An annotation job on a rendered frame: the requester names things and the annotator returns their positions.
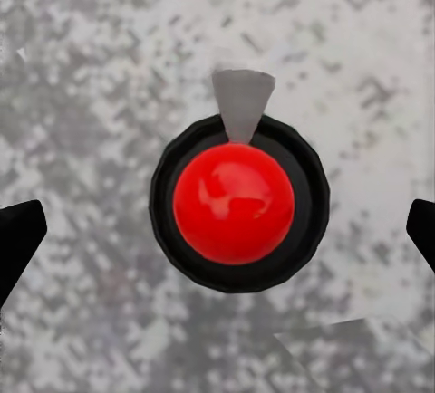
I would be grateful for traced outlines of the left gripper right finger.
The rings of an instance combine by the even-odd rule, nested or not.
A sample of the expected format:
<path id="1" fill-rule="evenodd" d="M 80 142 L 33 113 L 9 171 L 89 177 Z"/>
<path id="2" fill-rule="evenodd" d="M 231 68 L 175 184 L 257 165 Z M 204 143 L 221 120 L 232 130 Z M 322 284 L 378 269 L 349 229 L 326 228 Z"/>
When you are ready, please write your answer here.
<path id="1" fill-rule="evenodd" d="M 435 273 L 435 203 L 414 199 L 406 230 Z"/>

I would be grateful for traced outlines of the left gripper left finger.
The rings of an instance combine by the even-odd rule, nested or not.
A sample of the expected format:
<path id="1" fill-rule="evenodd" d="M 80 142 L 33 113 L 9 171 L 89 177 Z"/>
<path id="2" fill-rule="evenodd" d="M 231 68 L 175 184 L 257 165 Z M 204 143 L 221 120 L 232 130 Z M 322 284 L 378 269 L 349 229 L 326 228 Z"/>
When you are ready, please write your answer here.
<path id="1" fill-rule="evenodd" d="M 38 199 L 0 209 L 0 308 L 47 232 Z"/>

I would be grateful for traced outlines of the pesticide atomizer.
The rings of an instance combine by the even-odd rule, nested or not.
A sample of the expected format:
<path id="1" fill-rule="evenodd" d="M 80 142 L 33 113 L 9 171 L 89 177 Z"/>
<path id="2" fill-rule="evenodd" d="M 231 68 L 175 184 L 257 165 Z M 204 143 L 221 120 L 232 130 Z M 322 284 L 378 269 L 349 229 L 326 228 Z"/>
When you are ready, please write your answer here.
<path id="1" fill-rule="evenodd" d="M 173 267 L 195 284 L 256 294 L 311 261 L 331 189 L 311 145 L 263 115 L 277 78 L 241 68 L 210 80 L 220 114 L 166 147 L 151 179 L 150 219 Z"/>

